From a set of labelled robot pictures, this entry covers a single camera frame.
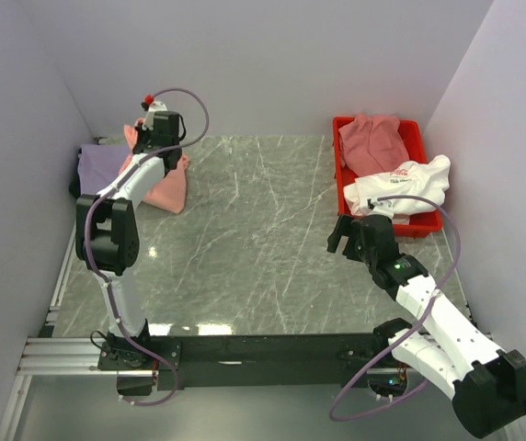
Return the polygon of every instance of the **black mounting base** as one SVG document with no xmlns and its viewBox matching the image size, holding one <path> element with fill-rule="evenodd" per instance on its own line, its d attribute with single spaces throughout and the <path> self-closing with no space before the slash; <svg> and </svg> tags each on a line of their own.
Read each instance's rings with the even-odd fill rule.
<svg viewBox="0 0 526 441">
<path fill-rule="evenodd" d="M 357 371 L 387 345 L 380 334 L 305 335 L 199 335 L 151 336 L 147 348 L 178 367 L 183 388 L 219 386 L 275 386 L 304 384 L 346 384 Z M 104 346 L 97 368 L 133 370 L 128 362 Z M 153 368 L 153 360 L 136 368 Z M 388 380 L 397 376 L 399 363 L 387 357 L 356 387 L 367 387 L 368 380 Z M 173 373 L 158 367 L 157 388 L 170 390 Z M 130 392 L 147 379 L 129 380 Z M 150 387 L 143 389 L 147 393 Z"/>
</svg>

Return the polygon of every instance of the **fabric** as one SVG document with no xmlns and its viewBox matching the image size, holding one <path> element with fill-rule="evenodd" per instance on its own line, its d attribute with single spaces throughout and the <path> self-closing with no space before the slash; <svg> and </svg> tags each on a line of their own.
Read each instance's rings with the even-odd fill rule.
<svg viewBox="0 0 526 441">
<path fill-rule="evenodd" d="M 134 125 L 142 123 L 143 119 L 137 119 Z M 125 158 L 124 164 L 121 164 L 120 173 L 126 169 L 132 160 L 132 149 L 136 145 L 138 139 L 138 132 L 134 127 L 124 126 L 124 137 L 129 146 L 129 155 Z M 189 167 L 189 158 L 182 153 L 181 158 L 177 162 L 177 168 L 167 173 L 163 179 L 157 182 L 151 188 L 143 201 L 147 204 L 154 205 L 159 209 L 166 209 L 175 214 L 179 214 L 186 205 L 186 170 Z"/>
<path fill-rule="evenodd" d="M 358 177 L 353 184 L 345 186 L 343 192 L 347 205 L 354 216 L 367 216 L 372 212 L 368 199 L 382 196 L 421 196 L 441 205 L 445 201 L 445 190 L 449 188 L 451 161 L 443 154 L 435 156 L 429 164 L 407 161 L 392 172 Z M 412 214 L 434 211 L 425 202 L 411 199 L 394 199 L 394 223 L 402 223 Z"/>
<path fill-rule="evenodd" d="M 130 154 L 128 145 L 81 146 L 77 173 L 82 195 L 95 195 L 111 184 L 120 173 L 120 167 Z"/>
<path fill-rule="evenodd" d="M 408 151 L 398 133 L 400 119 L 392 116 L 358 115 L 338 129 L 341 165 L 358 177 L 391 172 L 408 161 Z"/>
</svg>

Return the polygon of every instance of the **cable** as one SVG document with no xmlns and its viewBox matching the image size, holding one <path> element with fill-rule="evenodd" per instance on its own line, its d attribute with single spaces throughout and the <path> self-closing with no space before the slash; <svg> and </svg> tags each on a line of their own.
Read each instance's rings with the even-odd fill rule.
<svg viewBox="0 0 526 441">
<path fill-rule="evenodd" d="M 453 230 L 453 234 L 455 235 L 455 249 L 453 251 L 452 264 L 451 264 L 451 266 L 449 266 L 449 269 L 443 275 L 443 277 L 440 279 L 440 281 L 437 282 L 437 286 L 435 287 L 435 291 L 437 289 L 440 289 L 445 284 L 445 282 L 447 282 L 449 277 L 453 274 L 453 271 L 455 271 L 455 268 L 457 267 L 457 263 L 459 262 L 459 257 L 460 257 L 461 252 L 462 252 L 462 241 L 461 241 L 461 237 L 459 235 L 459 230 L 457 229 L 457 225 L 455 225 L 455 222 L 453 222 L 453 219 L 451 218 L 449 213 L 445 209 L 443 209 L 441 206 L 439 206 L 438 204 L 435 204 L 432 200 L 428 200 L 428 199 L 422 198 L 420 196 L 406 196 L 406 195 L 385 196 L 385 197 L 382 197 L 382 198 L 378 198 L 377 200 L 389 200 L 389 199 L 414 199 L 414 200 L 419 200 L 421 202 L 425 202 L 425 203 L 431 205 L 432 207 L 434 207 L 435 209 L 437 209 L 438 211 L 440 211 L 440 214 L 442 214 L 445 217 L 445 219 L 447 219 L 449 224 L 451 225 L 452 230 Z M 365 375 L 367 373 L 367 371 L 370 370 L 382 358 L 384 358 L 385 356 L 390 354 L 394 349 L 396 349 L 398 346 L 400 346 L 408 337 L 410 337 L 410 335 L 412 335 L 413 333 L 417 332 L 420 329 L 420 327 L 423 325 L 425 320 L 429 317 L 429 314 L 432 311 L 433 306 L 435 305 L 435 300 L 436 299 L 437 299 L 436 295 L 432 296 L 430 298 L 430 300 L 429 300 L 429 304 L 427 305 L 427 308 L 423 312 L 422 316 L 420 316 L 420 319 L 418 319 L 418 322 L 414 326 L 412 326 L 408 331 L 406 331 L 406 333 L 402 336 L 402 338 L 399 338 L 398 340 L 393 342 L 391 345 L 386 347 L 377 356 L 372 358 L 364 367 L 362 367 L 360 369 L 359 372 L 357 372 L 357 374 L 355 374 L 353 376 L 353 378 L 345 385 L 345 387 L 341 390 L 341 392 L 338 393 L 337 397 L 333 401 L 333 405 L 331 406 L 330 411 L 328 411 L 328 417 L 332 421 L 336 421 L 336 422 L 353 421 L 353 420 L 357 420 L 357 419 L 360 419 L 360 418 L 363 418 L 363 417 L 366 417 L 366 416 L 374 415 L 376 413 L 379 413 L 381 411 L 389 409 L 390 407 L 392 407 L 395 404 L 398 404 L 401 401 L 404 401 L 404 400 L 412 397 L 413 395 L 415 395 L 416 393 L 420 392 L 421 390 L 423 390 L 427 386 L 427 383 L 429 381 L 427 379 L 425 379 L 422 383 L 420 383 L 418 386 L 416 386 L 414 389 L 412 389 L 409 393 L 406 393 L 406 394 L 402 395 L 401 397 L 398 397 L 398 398 L 394 399 L 392 402 L 389 402 L 389 403 L 385 404 L 384 406 L 380 406 L 380 407 L 377 407 L 375 409 L 371 409 L 371 410 L 365 411 L 365 412 L 354 413 L 352 415 L 347 415 L 347 416 L 336 416 L 335 415 L 335 410 L 337 409 L 337 406 L 345 398 L 345 396 L 349 393 L 349 391 L 355 385 L 355 383 L 357 383 L 357 381 L 363 375 Z"/>
<path fill-rule="evenodd" d="M 89 335 L 89 341 L 91 342 L 91 344 L 93 346 L 95 346 L 97 349 L 99 349 L 100 351 L 102 350 L 102 347 L 101 345 L 98 345 L 95 341 L 94 341 L 94 334 L 99 334 L 99 336 L 101 338 L 104 339 L 104 341 L 108 341 L 108 338 L 106 337 L 106 335 L 104 333 L 102 333 L 101 331 L 92 331 L 91 334 Z"/>
<path fill-rule="evenodd" d="M 132 177 L 134 172 L 136 172 L 136 170 L 138 170 L 141 167 L 141 165 L 143 165 L 149 159 L 157 156 L 159 153 L 170 152 L 170 151 L 175 150 L 175 149 L 182 149 L 184 147 L 189 147 L 190 145 L 197 144 L 206 135 L 206 132 L 208 131 L 208 128 L 210 127 L 210 115 L 208 114 L 208 109 L 206 108 L 206 105 L 203 103 L 203 101 L 200 99 L 200 97 L 197 96 L 196 94 L 194 94 L 193 92 L 189 91 L 188 89 L 183 89 L 181 87 L 170 87 L 170 88 L 167 88 L 167 89 L 163 89 L 163 90 L 157 92 L 156 94 L 154 94 L 153 97 L 157 97 L 157 96 L 160 96 L 162 94 L 169 93 L 169 92 L 181 92 L 181 93 L 184 93 L 186 95 L 192 96 L 196 101 L 198 101 L 198 104 L 200 104 L 200 106 L 201 106 L 201 108 L 202 108 L 202 110 L 204 112 L 204 116 L 206 118 L 206 121 L 205 121 L 205 124 L 204 124 L 204 130 L 201 132 L 200 136 L 198 136 L 193 141 L 180 143 L 179 145 L 172 145 L 172 146 L 168 146 L 168 147 L 163 147 L 163 148 L 158 149 L 158 150 L 156 150 L 156 151 L 154 151 L 152 153 L 147 154 L 146 156 L 144 156 L 138 162 L 138 164 L 134 164 L 118 180 L 118 182 L 115 185 L 112 186 L 112 188 L 108 192 L 106 192 L 105 194 L 100 196 L 91 205 L 91 207 L 89 208 L 89 212 L 87 213 L 87 216 L 86 216 L 86 223 L 85 223 L 85 229 L 84 229 L 84 246 L 85 246 L 85 250 L 86 250 L 87 261 L 89 263 L 89 266 L 91 266 L 91 270 L 106 283 L 106 291 L 108 293 L 109 307 L 110 307 L 110 309 L 112 311 L 112 314 L 113 314 L 113 316 L 114 316 L 114 318 L 116 320 L 116 324 L 118 325 L 118 329 L 120 330 L 122 336 L 126 339 L 126 341 L 132 347 L 134 347 L 137 350 L 143 352 L 144 354 L 150 356 L 151 358 L 155 359 L 159 363 L 162 363 L 165 366 L 167 366 L 171 370 L 171 372 L 173 373 L 173 376 L 174 376 L 174 379 L 175 379 L 175 383 L 174 383 L 173 388 L 171 389 L 171 391 L 165 397 L 163 397 L 163 398 L 161 398 L 159 400 L 156 400 L 156 401 L 135 401 L 135 400 L 132 400 L 132 399 L 130 399 L 128 397 L 122 397 L 122 399 L 125 400 L 126 402 L 129 402 L 132 405 L 142 406 L 142 407 L 156 406 L 156 405 L 161 404 L 161 403 L 163 403 L 165 401 L 168 401 L 180 387 L 179 373 L 176 371 L 175 367 L 173 366 L 173 364 L 171 362 L 169 362 L 168 360 L 164 359 L 163 357 L 159 356 L 158 354 L 154 353 L 153 351 L 151 351 L 151 350 L 139 345 L 134 340 L 132 340 L 131 335 L 129 334 L 128 330 L 126 329 L 126 327 L 122 323 L 122 318 L 120 317 L 120 313 L 118 311 L 118 307 L 116 306 L 116 301 L 114 299 L 114 292 L 112 290 L 111 282 L 110 282 L 109 278 L 104 273 L 102 273 L 99 270 L 99 268 L 97 267 L 96 260 L 94 259 L 93 252 L 91 250 L 91 223 L 92 223 L 93 215 L 94 215 L 97 207 L 104 200 L 106 200 L 107 198 L 110 198 L 112 195 L 114 195 L 114 193 L 116 193 Z"/>
</svg>

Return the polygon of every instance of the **red plastic bin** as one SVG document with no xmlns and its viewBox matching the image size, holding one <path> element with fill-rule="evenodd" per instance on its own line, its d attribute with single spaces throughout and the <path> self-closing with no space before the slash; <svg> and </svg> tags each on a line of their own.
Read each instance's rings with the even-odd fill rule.
<svg viewBox="0 0 526 441">
<path fill-rule="evenodd" d="M 338 137 L 338 129 L 346 126 L 354 118 L 351 117 L 336 117 L 333 119 L 333 145 L 335 147 L 335 178 L 337 179 L 338 192 L 338 214 L 348 214 L 351 212 L 349 206 L 345 201 L 343 187 L 355 182 L 357 175 L 355 175 L 347 166 L 340 165 L 340 142 Z M 420 137 L 420 129 L 415 121 L 401 120 L 398 133 L 402 137 L 402 141 L 408 150 L 408 156 L 411 161 L 416 161 L 420 164 L 426 164 L 427 154 L 422 145 L 422 138 Z M 394 233 L 396 236 L 405 237 L 427 237 L 432 232 L 439 232 L 443 227 L 443 222 L 438 211 L 431 213 L 420 213 L 410 216 L 410 223 L 408 225 L 394 225 Z"/>
</svg>

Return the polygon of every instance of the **marble surface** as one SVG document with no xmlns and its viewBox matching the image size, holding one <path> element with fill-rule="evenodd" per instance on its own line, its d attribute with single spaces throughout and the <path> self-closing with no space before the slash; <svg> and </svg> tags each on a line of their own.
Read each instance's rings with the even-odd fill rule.
<svg viewBox="0 0 526 441">
<path fill-rule="evenodd" d="M 211 137 L 187 149 L 183 213 L 145 204 L 137 211 L 134 274 L 154 334 L 371 332 L 394 317 L 411 320 L 363 264 L 326 252 L 337 220 L 331 144 L 319 136 Z M 400 243 L 435 277 L 451 262 L 442 233 Z M 468 312 L 456 276 L 444 291 Z M 54 336 L 107 328 L 97 282 L 72 259 Z"/>
</svg>

